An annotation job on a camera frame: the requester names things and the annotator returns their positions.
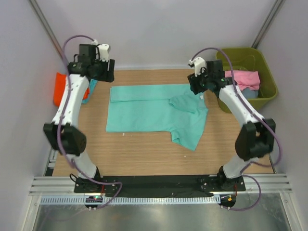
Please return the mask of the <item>teal t shirt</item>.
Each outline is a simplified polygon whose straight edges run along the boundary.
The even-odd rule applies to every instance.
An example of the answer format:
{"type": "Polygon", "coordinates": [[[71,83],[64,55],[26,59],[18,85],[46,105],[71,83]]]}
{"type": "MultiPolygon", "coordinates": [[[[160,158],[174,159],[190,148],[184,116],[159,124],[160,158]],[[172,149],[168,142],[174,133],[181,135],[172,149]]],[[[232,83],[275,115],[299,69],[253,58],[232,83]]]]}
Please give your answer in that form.
{"type": "Polygon", "coordinates": [[[113,86],[106,132],[170,132],[172,142],[195,151],[208,108],[188,84],[113,86]]]}

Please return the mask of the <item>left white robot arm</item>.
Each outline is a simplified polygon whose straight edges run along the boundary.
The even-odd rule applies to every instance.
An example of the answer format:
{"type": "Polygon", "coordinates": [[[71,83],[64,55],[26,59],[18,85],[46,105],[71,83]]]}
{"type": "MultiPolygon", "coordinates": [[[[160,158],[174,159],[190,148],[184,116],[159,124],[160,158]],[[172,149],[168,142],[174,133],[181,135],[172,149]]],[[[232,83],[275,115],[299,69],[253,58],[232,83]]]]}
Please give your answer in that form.
{"type": "Polygon", "coordinates": [[[52,122],[43,126],[51,147],[65,157],[78,176],[70,175],[76,193],[98,193],[102,180],[87,151],[86,135],[78,129],[79,111],[91,80],[113,82],[115,60],[108,44],[80,44],[79,53],[67,64],[64,92],[52,122]]]}

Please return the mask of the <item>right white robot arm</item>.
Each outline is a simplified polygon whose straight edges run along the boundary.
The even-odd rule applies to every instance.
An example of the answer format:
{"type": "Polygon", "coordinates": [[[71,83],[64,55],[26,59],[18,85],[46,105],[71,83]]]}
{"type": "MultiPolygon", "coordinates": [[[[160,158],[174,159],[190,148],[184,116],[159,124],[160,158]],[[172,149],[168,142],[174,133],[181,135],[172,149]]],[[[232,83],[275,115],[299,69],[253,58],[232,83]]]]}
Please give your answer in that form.
{"type": "Polygon", "coordinates": [[[201,57],[189,60],[194,73],[188,75],[194,94],[207,90],[224,102],[239,123],[241,130],[235,141],[236,155],[217,173],[217,185],[231,191],[240,182],[241,174],[253,162],[273,150],[275,122],[265,119],[243,96],[234,80],[234,73],[226,75],[221,60],[205,61],[201,57]]]}

